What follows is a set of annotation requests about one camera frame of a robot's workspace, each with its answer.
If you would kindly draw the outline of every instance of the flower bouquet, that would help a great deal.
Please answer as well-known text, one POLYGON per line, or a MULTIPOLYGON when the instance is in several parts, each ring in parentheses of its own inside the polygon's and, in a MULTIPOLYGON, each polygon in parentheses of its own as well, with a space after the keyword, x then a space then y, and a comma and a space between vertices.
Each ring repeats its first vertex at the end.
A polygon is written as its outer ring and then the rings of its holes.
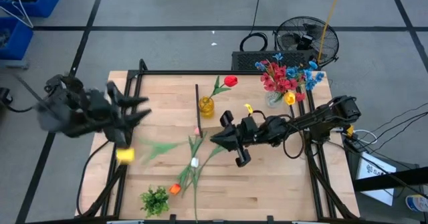
MULTIPOLYGON (((277 61, 283 59, 281 53, 274 55, 277 61)), ((284 97, 284 102, 288 105, 294 104, 295 101, 305 99, 305 93, 294 93, 298 86, 305 86, 307 90, 312 90, 314 86, 322 81, 323 72, 318 72, 316 77, 312 77, 312 70, 318 66, 315 62, 309 61, 309 68, 301 69, 298 67, 286 67, 269 60, 256 62, 254 65, 257 69, 263 71, 260 81, 263 82, 266 94, 266 104, 275 108, 279 106, 280 100, 284 97)))

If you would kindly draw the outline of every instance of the yellow rod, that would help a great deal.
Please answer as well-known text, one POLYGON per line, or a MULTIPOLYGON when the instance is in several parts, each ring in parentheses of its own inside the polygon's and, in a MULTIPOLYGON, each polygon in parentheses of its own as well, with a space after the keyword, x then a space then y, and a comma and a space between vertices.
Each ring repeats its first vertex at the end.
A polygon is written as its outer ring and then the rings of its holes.
POLYGON ((328 14, 328 18, 327 18, 327 22, 326 25, 324 25, 324 30, 322 31, 322 37, 321 37, 321 46, 320 46, 320 52, 318 53, 318 59, 316 60, 316 62, 319 64, 320 63, 320 59, 321 59, 321 54, 322 54, 322 45, 324 44, 324 37, 326 37, 326 31, 327 31, 327 26, 328 23, 330 22, 330 19, 333 15, 333 11, 334 11, 334 7, 336 6, 336 2, 337 0, 333 1, 333 6, 330 9, 330 12, 328 14))

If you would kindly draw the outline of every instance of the orange flower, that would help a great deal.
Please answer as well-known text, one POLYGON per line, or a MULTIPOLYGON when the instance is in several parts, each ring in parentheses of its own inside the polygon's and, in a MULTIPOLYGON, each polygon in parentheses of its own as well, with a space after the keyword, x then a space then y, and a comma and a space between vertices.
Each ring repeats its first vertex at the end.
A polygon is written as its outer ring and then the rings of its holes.
POLYGON ((173 195, 179 194, 181 191, 181 187, 179 184, 173 184, 171 187, 169 187, 169 192, 173 195))

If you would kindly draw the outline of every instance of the yellow object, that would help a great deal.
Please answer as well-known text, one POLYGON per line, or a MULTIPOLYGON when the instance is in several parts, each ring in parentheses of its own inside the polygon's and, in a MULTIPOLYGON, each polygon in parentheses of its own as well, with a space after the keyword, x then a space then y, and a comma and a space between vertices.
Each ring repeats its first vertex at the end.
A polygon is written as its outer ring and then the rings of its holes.
POLYGON ((116 150, 116 158, 120 164, 129 164, 134 160, 134 148, 116 150))
POLYGON ((333 10, 334 7, 336 6, 336 2, 337 0, 333 1, 333 6, 330 9, 330 12, 328 13, 328 18, 326 21, 326 25, 324 26, 324 30, 322 31, 322 36, 321 36, 321 44, 320 44, 320 51, 318 52, 318 58, 316 59, 316 63, 319 65, 320 64, 320 60, 321 60, 321 54, 322 54, 322 45, 324 44, 324 37, 326 36, 326 30, 327 30, 327 25, 330 22, 330 18, 332 18, 333 15, 333 10))
POLYGON ((203 96, 199 100, 199 112, 202 117, 211 118, 214 115, 214 100, 208 98, 208 96, 203 96))
POLYGON ((244 104, 244 106, 247 107, 250 114, 253 114, 253 108, 249 104, 244 104))
POLYGON ((348 130, 346 130, 346 136, 347 137, 352 137, 352 134, 354 134, 354 126, 351 125, 348 130))
POLYGON ((293 92, 287 92, 284 97, 285 97, 284 101, 288 105, 292 105, 292 104, 294 104, 296 102, 296 95, 294 95, 293 92))

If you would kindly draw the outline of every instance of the blue flower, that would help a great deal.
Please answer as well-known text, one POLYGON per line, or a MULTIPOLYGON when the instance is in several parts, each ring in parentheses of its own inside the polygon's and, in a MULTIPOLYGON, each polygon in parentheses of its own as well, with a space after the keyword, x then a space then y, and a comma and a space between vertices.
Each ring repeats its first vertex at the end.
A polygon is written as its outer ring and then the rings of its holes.
POLYGON ((318 72, 316 75, 315 75, 315 81, 317 82, 317 83, 319 83, 319 82, 321 82, 322 81, 322 78, 324 77, 324 73, 323 72, 318 72))
POLYGON ((313 61, 309 61, 309 65, 310 65, 311 70, 318 69, 318 65, 316 65, 316 63, 313 61))
POLYGON ((264 64, 262 64, 262 63, 260 63, 260 62, 256 62, 256 63, 254 64, 254 66, 255 66, 258 70, 261 70, 261 71, 265 71, 265 70, 266 70, 265 65, 264 65, 264 64))
POLYGON ((274 55, 274 58, 276 58, 276 60, 280 61, 280 60, 282 60, 284 57, 282 57, 282 53, 277 53, 276 55, 274 55))
POLYGON ((305 73, 306 81, 312 79, 312 71, 311 70, 303 70, 303 72, 305 73))
POLYGON ((288 78, 295 78, 297 76, 298 70, 297 67, 290 67, 286 70, 288 78))
POLYGON ((316 85, 316 80, 306 80, 306 90, 313 90, 316 85))

